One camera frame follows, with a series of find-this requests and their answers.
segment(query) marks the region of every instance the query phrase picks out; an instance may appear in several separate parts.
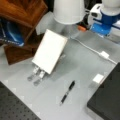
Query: white card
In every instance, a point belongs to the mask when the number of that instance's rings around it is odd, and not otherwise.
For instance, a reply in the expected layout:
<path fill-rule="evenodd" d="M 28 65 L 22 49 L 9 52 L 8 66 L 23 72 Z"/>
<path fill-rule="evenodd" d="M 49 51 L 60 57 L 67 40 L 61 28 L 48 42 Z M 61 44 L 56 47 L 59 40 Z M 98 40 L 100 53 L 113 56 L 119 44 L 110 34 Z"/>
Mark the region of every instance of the white card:
<path fill-rule="evenodd" d="M 66 43 L 66 37 L 47 29 L 32 62 L 51 74 Z"/>
<path fill-rule="evenodd" d="M 96 83 L 98 83 L 98 84 L 100 84 L 100 83 L 102 82 L 103 78 L 104 78 L 103 75 L 97 74 L 97 75 L 94 77 L 93 81 L 96 82 Z"/>

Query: white eraser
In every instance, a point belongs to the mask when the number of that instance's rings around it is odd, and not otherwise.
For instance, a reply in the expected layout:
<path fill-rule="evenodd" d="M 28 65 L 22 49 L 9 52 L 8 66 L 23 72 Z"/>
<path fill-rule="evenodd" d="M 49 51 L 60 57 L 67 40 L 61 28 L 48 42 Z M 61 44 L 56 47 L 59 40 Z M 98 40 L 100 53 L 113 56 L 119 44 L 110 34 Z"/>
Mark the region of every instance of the white eraser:
<path fill-rule="evenodd" d="M 104 78 L 103 75 L 97 74 L 97 75 L 94 77 L 93 81 L 99 84 L 99 83 L 101 83 L 101 81 L 103 80 L 103 78 Z"/>
<path fill-rule="evenodd" d="M 106 53 L 105 51 L 102 51 L 100 54 L 105 58 L 109 58 L 109 54 Z"/>

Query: tabletop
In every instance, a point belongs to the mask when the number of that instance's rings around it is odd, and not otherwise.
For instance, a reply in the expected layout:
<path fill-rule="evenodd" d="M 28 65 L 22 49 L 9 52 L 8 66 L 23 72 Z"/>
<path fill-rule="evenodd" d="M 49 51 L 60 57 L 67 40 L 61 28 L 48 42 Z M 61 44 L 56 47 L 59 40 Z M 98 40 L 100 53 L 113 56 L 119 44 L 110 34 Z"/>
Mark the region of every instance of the tabletop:
<path fill-rule="evenodd" d="M 66 35 L 68 27 L 64 26 L 63 29 L 59 23 L 54 23 L 49 29 Z M 42 120 L 102 120 L 87 108 L 87 102 L 99 86 L 93 82 L 93 78 L 97 74 L 106 77 L 115 64 L 101 58 L 75 39 L 98 52 L 107 52 L 115 62 L 120 61 L 120 46 L 89 31 L 80 32 L 76 26 L 69 33 L 70 39 L 63 51 L 65 57 L 38 86 L 27 80 L 34 68 L 31 62 L 33 58 L 9 66 L 3 47 L 0 47 L 0 81 Z M 76 84 L 60 106 L 60 100 L 73 80 Z"/>

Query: black marker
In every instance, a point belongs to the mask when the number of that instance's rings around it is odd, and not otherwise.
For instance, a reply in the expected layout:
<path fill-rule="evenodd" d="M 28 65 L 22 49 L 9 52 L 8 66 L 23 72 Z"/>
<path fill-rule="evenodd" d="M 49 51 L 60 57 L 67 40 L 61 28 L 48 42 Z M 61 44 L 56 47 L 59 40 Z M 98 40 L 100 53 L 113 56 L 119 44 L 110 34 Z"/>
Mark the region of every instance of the black marker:
<path fill-rule="evenodd" d="M 65 93 L 65 95 L 63 96 L 63 98 L 62 98 L 62 100 L 60 102 L 60 105 L 62 105 L 64 103 L 65 99 L 67 98 L 69 92 L 72 90 L 72 88 L 74 87 L 74 85 L 75 85 L 75 81 L 73 81 L 71 83 L 71 85 L 69 86 L 68 91 Z"/>

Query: white robot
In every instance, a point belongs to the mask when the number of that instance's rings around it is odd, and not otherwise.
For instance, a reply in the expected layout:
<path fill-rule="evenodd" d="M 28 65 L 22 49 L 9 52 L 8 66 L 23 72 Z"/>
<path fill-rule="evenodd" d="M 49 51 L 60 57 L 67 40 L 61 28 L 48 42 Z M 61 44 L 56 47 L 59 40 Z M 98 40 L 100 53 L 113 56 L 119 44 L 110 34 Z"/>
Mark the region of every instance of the white robot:
<path fill-rule="evenodd" d="M 120 43 L 120 0 L 102 0 L 88 15 L 90 30 Z"/>

